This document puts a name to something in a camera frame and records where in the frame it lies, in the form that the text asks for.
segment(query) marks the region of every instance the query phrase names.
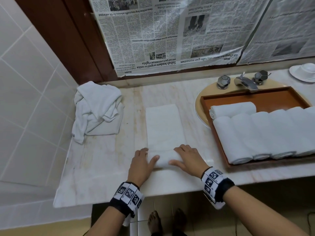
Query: foot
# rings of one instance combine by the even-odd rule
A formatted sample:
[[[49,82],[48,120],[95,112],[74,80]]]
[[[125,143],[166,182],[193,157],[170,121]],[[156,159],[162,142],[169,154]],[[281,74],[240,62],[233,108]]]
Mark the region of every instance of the foot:
[[[174,229],[182,232],[185,231],[187,224],[187,217],[181,209],[177,209],[174,216]]]
[[[150,230],[150,233],[162,233],[162,225],[161,225],[161,219],[156,211],[153,211],[148,220],[148,227]]]

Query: newspaper photo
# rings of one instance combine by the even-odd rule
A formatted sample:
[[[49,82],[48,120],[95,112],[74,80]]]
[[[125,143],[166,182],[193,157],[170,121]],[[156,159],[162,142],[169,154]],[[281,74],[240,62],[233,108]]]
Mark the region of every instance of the newspaper photo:
[[[238,64],[315,55],[315,0],[273,0]]]
[[[269,0],[89,0],[118,77],[236,63]]]

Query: person's left hand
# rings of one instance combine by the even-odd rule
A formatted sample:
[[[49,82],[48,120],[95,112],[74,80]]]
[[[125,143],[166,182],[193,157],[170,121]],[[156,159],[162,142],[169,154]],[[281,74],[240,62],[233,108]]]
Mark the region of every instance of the person's left hand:
[[[148,163],[147,151],[148,148],[143,148],[140,151],[137,150],[135,152],[135,157],[132,158],[132,162],[128,172],[127,181],[136,184],[139,188],[149,178],[155,163],[160,158],[159,155],[156,155]]]

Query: wooden tray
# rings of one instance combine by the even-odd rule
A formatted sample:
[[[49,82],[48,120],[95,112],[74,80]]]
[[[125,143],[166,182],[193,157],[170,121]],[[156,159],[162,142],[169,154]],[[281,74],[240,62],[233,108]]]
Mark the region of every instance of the wooden tray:
[[[271,158],[267,158],[265,160],[251,160],[244,164],[239,165],[232,165],[229,163],[223,147],[221,145],[220,139],[218,134],[215,130],[213,125],[213,120],[210,117],[209,110],[213,105],[223,105],[223,104],[231,104],[231,103],[242,103],[242,102],[252,102],[256,105],[257,112],[272,112],[278,109],[290,109],[293,107],[300,106],[301,108],[308,108],[311,107],[292,87],[281,87],[281,88],[274,88],[274,89],[266,89],[266,90],[259,90],[254,93],[250,93],[248,90],[246,91],[239,91],[233,93],[225,93],[225,94],[218,94],[218,95],[209,95],[209,96],[202,96],[200,98],[201,105],[203,107],[204,113],[207,116],[211,131],[215,137],[215,141],[218,145],[219,152],[222,158],[225,160],[228,167],[237,167],[243,165],[265,165],[270,162],[290,162],[295,160],[301,160],[302,158],[315,158],[315,155],[305,156],[305,157],[287,157],[279,160],[274,160]]]

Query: cup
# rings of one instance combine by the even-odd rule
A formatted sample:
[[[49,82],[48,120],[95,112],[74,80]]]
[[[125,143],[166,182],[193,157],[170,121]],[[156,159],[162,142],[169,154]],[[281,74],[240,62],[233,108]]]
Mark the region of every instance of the cup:
[[[315,78],[315,64],[306,63],[300,65],[295,71],[294,74],[297,75],[302,80],[308,80]]]

